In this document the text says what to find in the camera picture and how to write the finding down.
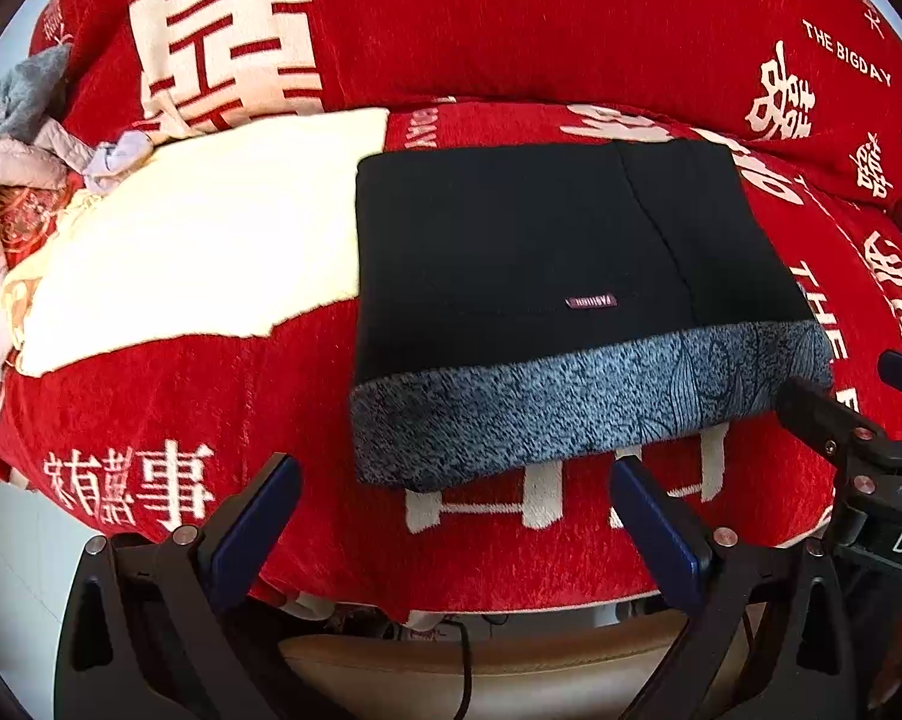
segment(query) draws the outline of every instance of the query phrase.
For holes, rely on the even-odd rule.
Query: black fabric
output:
[[[378,154],[356,213],[358,384],[811,315],[713,143]]]

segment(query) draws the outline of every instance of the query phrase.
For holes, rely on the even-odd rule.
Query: floor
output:
[[[27,0],[1,35],[0,78],[27,54],[46,1]],[[902,23],[886,0],[872,1],[901,32]],[[0,485],[0,671],[34,720],[53,720],[61,618],[74,567],[90,536],[91,530],[41,495]],[[600,611],[572,614],[593,617],[591,624],[606,622],[598,619]]]

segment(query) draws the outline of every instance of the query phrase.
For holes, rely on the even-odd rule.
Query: cream folded garment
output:
[[[353,180],[386,124],[379,108],[261,119],[158,149],[103,199],[78,194],[5,279],[17,369],[158,338],[267,336],[353,298]]]

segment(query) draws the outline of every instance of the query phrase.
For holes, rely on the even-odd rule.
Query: beige cushion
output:
[[[560,637],[472,644],[468,720],[612,720],[621,714],[684,626],[676,611]],[[361,720],[454,717],[462,699],[457,643],[299,637],[281,644],[287,664]],[[738,635],[708,697],[726,704],[747,657]]]

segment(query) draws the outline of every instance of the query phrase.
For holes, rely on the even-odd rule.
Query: white floor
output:
[[[34,720],[53,720],[61,619],[93,534],[43,495],[0,485],[0,672]]]

